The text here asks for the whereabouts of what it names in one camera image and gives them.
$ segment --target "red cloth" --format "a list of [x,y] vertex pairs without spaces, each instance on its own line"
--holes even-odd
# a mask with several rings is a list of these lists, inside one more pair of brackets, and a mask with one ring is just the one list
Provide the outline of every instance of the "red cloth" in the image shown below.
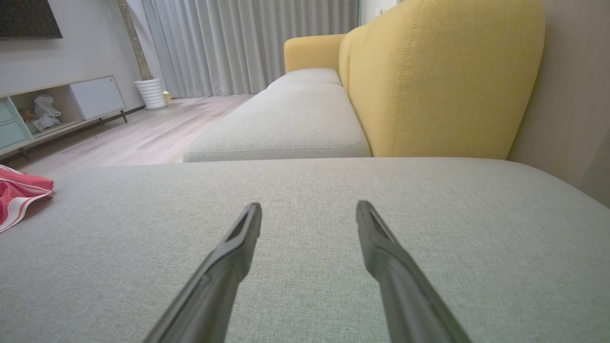
[[19,223],[34,200],[52,195],[53,180],[0,165],[0,233]]

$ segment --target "wall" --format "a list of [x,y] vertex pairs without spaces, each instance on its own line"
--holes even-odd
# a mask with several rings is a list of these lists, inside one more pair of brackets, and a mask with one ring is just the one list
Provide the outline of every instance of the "wall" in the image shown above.
[[508,159],[610,207],[610,2],[544,3],[544,55]]
[[113,74],[127,109],[143,105],[116,0],[49,0],[63,39],[0,42],[0,96]]
[[361,0],[362,7],[360,12],[360,24],[368,24],[375,19],[375,8],[381,7],[383,11],[387,11],[396,6],[401,0]]

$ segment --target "gray seat cushion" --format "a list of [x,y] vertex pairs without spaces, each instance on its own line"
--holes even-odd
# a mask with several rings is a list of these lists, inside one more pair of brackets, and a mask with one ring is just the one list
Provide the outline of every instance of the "gray seat cushion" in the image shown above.
[[0,234],[0,338],[140,342],[243,207],[262,228],[227,342],[384,342],[357,236],[371,201],[474,342],[608,342],[610,209],[459,158],[109,167]]
[[311,68],[295,70],[273,81],[267,89],[300,84],[335,84],[341,85],[339,74],[329,68]]
[[319,84],[262,91],[195,139],[184,162],[369,156],[343,87]]

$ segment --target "small yellow object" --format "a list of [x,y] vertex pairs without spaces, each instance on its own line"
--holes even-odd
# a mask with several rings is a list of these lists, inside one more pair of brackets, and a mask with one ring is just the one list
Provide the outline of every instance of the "small yellow object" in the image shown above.
[[168,91],[164,90],[163,91],[163,96],[165,97],[165,102],[166,103],[171,104],[171,103],[174,102],[174,101],[172,101],[171,94]]

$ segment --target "white cabinet door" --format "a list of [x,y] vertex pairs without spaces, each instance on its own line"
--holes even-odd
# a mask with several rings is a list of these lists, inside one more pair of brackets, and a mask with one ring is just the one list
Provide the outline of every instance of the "white cabinet door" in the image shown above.
[[70,92],[84,120],[125,108],[112,76],[71,84]]

